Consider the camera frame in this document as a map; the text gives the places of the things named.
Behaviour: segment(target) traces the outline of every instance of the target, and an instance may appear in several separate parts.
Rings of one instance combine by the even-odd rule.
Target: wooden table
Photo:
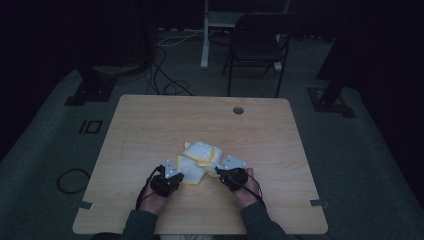
[[[237,115],[233,108],[244,113]],[[74,232],[121,233],[146,178],[184,141],[203,141],[255,170],[271,218],[288,234],[323,234],[327,223],[289,102],[284,99],[137,96],[120,99]],[[243,234],[239,207],[217,178],[181,185],[159,217],[157,234]]]

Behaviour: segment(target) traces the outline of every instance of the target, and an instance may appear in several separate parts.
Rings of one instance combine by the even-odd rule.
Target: person
[[[259,185],[253,179],[254,173],[252,168],[247,168],[246,172],[249,176],[248,181],[244,185],[256,195],[259,195]],[[150,184],[143,196],[153,193]],[[266,208],[258,201],[258,199],[249,191],[241,188],[232,192],[237,203],[241,207],[241,217],[246,227],[247,237],[255,240],[280,240],[287,239],[284,230],[276,222],[272,221],[268,215]],[[154,231],[158,217],[169,201],[169,198],[161,197],[157,194],[145,198],[140,203],[138,210],[132,210],[122,234],[122,240],[150,240],[154,238]]]

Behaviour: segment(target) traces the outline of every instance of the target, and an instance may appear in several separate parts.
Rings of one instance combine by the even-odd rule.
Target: gray carpet
[[[161,33],[161,37],[173,34],[191,33],[168,32]],[[228,38],[218,34],[212,39],[228,43]],[[209,68],[202,70],[201,47],[199,37],[164,47],[167,57],[162,69],[172,79],[186,81],[193,95],[225,96],[227,75],[221,71],[227,48],[211,44]],[[359,94],[348,88],[342,93],[357,118],[316,113],[311,105],[306,88],[324,88],[328,84],[315,77],[330,48],[331,43],[320,40],[293,41],[280,91],[280,97],[291,103],[318,193],[330,204],[324,210],[329,233],[338,240],[424,239],[423,209],[408,188]],[[159,64],[163,56],[158,51],[155,62]],[[109,74],[122,71],[110,67],[101,70]],[[272,97],[278,74],[270,71],[262,76],[261,71],[236,69],[232,96]],[[76,206],[83,193],[61,193],[56,188],[56,180],[72,168],[91,173],[120,96],[155,94],[155,91],[148,87],[146,78],[127,76],[118,79],[109,102],[64,106],[80,81],[74,71],[57,85],[1,162],[0,239],[91,238],[72,231]],[[157,84],[162,91],[167,84],[163,75],[158,74]],[[103,121],[99,133],[80,133],[84,121],[98,120]],[[73,173],[62,183],[67,189],[76,189],[87,182],[83,174]],[[331,239],[329,235],[301,238]]]

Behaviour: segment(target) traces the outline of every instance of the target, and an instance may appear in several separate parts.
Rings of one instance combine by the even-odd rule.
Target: cable
[[[259,196],[258,194],[256,194],[256,193],[254,193],[252,190],[250,190],[250,189],[248,189],[247,187],[245,187],[245,186],[243,186],[243,185],[241,185],[240,183],[238,183],[238,182],[236,182],[236,181],[234,181],[232,178],[228,178],[228,180],[230,180],[230,181],[232,181],[233,183],[235,183],[235,184],[237,184],[239,187],[242,187],[244,190],[246,190],[246,191],[248,191],[249,193],[251,193],[253,196],[255,196],[255,198],[264,206],[264,208],[266,209],[266,205],[265,205],[265,202],[264,202],[264,200],[263,200],[263,198],[262,198],[262,190],[261,190],[261,186],[259,185],[259,182],[258,181],[256,181],[256,179],[254,179],[252,176],[250,176],[250,175],[247,175],[248,177],[250,177],[250,178],[252,178],[255,182],[256,182],[256,184],[258,184],[258,187],[259,187],[259,191],[260,191],[260,194],[261,194],[261,196]]]
[[[57,178],[57,180],[56,180],[56,187],[57,187],[57,189],[59,189],[59,191],[61,191],[61,192],[63,192],[63,193],[66,193],[66,194],[76,194],[76,193],[80,193],[80,192],[84,191],[84,190],[87,188],[87,185],[86,185],[86,186],[84,186],[84,187],[82,187],[82,188],[80,188],[80,189],[78,189],[78,190],[74,190],[74,191],[68,191],[68,190],[63,189],[63,187],[62,187],[62,185],[61,185],[62,178],[63,178],[66,174],[68,174],[68,173],[70,173],[70,172],[73,172],[73,171],[82,172],[82,173],[83,173],[85,176],[87,176],[87,178],[90,180],[90,174],[88,174],[88,172],[86,172],[86,171],[84,171],[84,170],[82,170],[82,169],[80,169],[80,168],[73,168],[73,169],[70,169],[70,170],[68,170],[68,171],[66,171],[66,172],[64,172],[64,173],[62,173],[62,174],[60,174],[60,176]]]
[[[149,73],[150,73],[150,77],[149,78],[147,78],[147,74],[146,74],[146,76],[144,76],[144,79],[146,80],[146,83],[147,83],[147,88],[146,88],[146,91],[144,92],[144,95],[146,95],[147,92],[149,91],[150,84],[152,82],[153,70],[152,70],[152,66],[151,65],[149,67]]]
[[[209,35],[209,43],[210,44],[214,44],[216,46],[220,46],[220,47],[229,47],[230,46],[230,41],[231,41],[231,34],[230,33],[224,33],[222,32],[222,28],[220,28],[219,32],[215,32],[213,34]],[[225,41],[217,41],[215,40],[216,38],[223,40],[225,39]]]
[[[182,43],[182,42],[184,42],[184,41],[186,41],[186,40],[188,40],[188,39],[190,39],[190,38],[192,38],[192,37],[195,37],[197,34],[199,34],[200,32],[203,32],[203,28],[202,29],[200,29],[200,30],[198,30],[197,32],[195,32],[194,34],[192,34],[192,35],[190,35],[190,36],[173,36],[173,37],[167,37],[167,38],[165,38],[164,40],[161,40],[161,41],[159,41],[158,43],[156,43],[156,46],[158,46],[158,47],[173,47],[173,46],[177,46],[178,44],[180,44],[180,43]],[[174,39],[174,38],[176,38],[176,39],[178,39],[178,38],[183,38],[182,40],[180,40],[180,41],[178,41],[177,43],[174,43],[174,44],[170,44],[170,45],[162,45],[161,43],[163,43],[163,42],[165,42],[165,41],[168,41],[168,40],[170,40],[170,39]]]
[[[153,172],[146,179],[146,184],[144,184],[144,187],[141,189],[140,193],[138,194],[137,201],[135,203],[135,209],[136,210],[138,210],[140,208],[140,204],[144,199],[146,199],[146,198],[148,198],[148,197],[150,197],[150,196],[152,196],[153,194],[156,193],[156,192],[152,192],[151,194],[141,198],[144,195],[144,192],[146,192],[147,185],[150,184],[150,180],[152,180],[152,177],[156,172],[159,172],[159,167],[156,167],[155,169],[153,169]]]
[[[187,94],[189,94],[190,96],[194,96],[189,90],[188,90],[188,87],[189,87],[189,84],[186,82],[186,81],[183,81],[183,80],[172,80],[162,69],[161,69],[161,66],[162,66],[162,64],[164,63],[164,61],[165,61],[165,59],[166,59],[166,51],[165,51],[165,49],[163,49],[163,48],[161,48],[161,47],[157,47],[157,49],[159,49],[159,50],[161,50],[162,52],[163,52],[163,54],[164,54],[164,56],[163,56],[163,58],[161,59],[161,61],[160,61],[160,63],[159,64],[156,64],[154,61],[152,61],[152,64],[156,67],[156,70],[155,70],[155,73],[153,74],[153,86],[152,86],[152,84],[151,84],[151,82],[150,82],[150,86],[153,88],[153,90],[155,90],[156,91],[156,94],[157,95],[177,95],[177,94],[180,94],[180,93],[183,93],[183,92],[186,92]],[[164,87],[164,89],[163,89],[163,91],[160,91],[159,90],[159,87],[158,87],[158,84],[157,84],[157,75],[158,75],[158,73],[162,73],[162,75],[163,76],[165,76],[165,78],[169,81],[169,83],[167,84],[167,85],[165,85],[165,87]],[[176,85],[176,86],[178,86],[179,88],[181,88],[182,90],[181,91],[177,91],[177,87],[176,86],[174,86],[174,85]],[[169,90],[167,90],[167,89],[169,89],[169,88],[173,88],[174,89],[174,92],[171,94],[171,93],[169,93]]]

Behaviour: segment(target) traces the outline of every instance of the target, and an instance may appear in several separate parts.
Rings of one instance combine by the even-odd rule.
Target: table leg
[[[205,16],[204,16],[204,27],[203,27],[203,49],[202,49],[202,59],[200,60],[200,68],[208,68],[209,60],[209,1],[205,0]]]
[[[277,41],[280,41],[280,34],[278,34],[278,35],[276,36],[276,38],[277,38]],[[274,63],[274,70],[275,70],[276,72],[280,72],[280,71],[281,71],[281,62],[275,62],[275,63]]]

